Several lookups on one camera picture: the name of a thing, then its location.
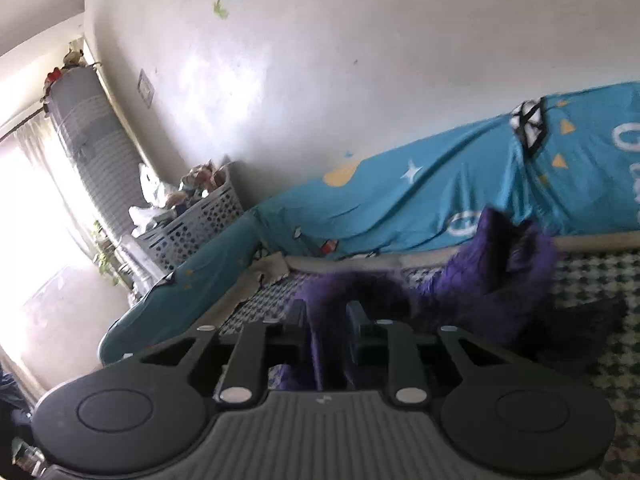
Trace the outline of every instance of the white star print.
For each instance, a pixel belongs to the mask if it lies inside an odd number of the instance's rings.
[[[409,170],[402,176],[402,178],[407,179],[409,181],[409,184],[413,184],[416,173],[418,173],[418,171],[420,171],[421,169],[422,166],[420,166],[420,168],[416,168],[414,162],[410,159]]]

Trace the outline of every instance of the laundry basket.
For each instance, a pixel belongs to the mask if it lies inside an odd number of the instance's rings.
[[[137,244],[169,273],[183,263],[244,212],[231,184],[229,170],[222,168],[225,183],[177,219],[136,238]]]

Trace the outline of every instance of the round black pad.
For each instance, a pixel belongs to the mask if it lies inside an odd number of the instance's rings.
[[[123,362],[49,392],[32,427],[51,462],[123,475],[179,455],[206,422],[204,400],[174,368]]]
[[[477,368],[449,394],[441,420],[475,462],[519,476],[587,468],[616,428],[599,391],[533,364]]]

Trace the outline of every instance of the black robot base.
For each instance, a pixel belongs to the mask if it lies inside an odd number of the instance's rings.
[[[457,327],[417,335],[347,309],[346,355],[386,367],[381,390],[267,390],[268,368],[305,349],[297,301],[282,322],[193,330],[47,394],[43,478],[600,478],[615,430],[600,392]]]

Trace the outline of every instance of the checkered fabric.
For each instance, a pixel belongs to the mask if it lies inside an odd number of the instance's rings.
[[[404,271],[409,286],[428,279],[435,269]],[[292,272],[289,277],[258,292],[222,326],[221,333],[239,332],[258,319],[279,319],[296,291],[315,275]],[[553,294],[560,307],[589,303],[624,294],[629,306],[624,331],[613,334],[609,347],[590,376],[604,391],[616,413],[616,436],[606,454],[601,475],[606,480],[640,478],[640,251],[600,254],[564,254],[558,261]],[[278,367],[270,370],[270,387],[280,380]]]

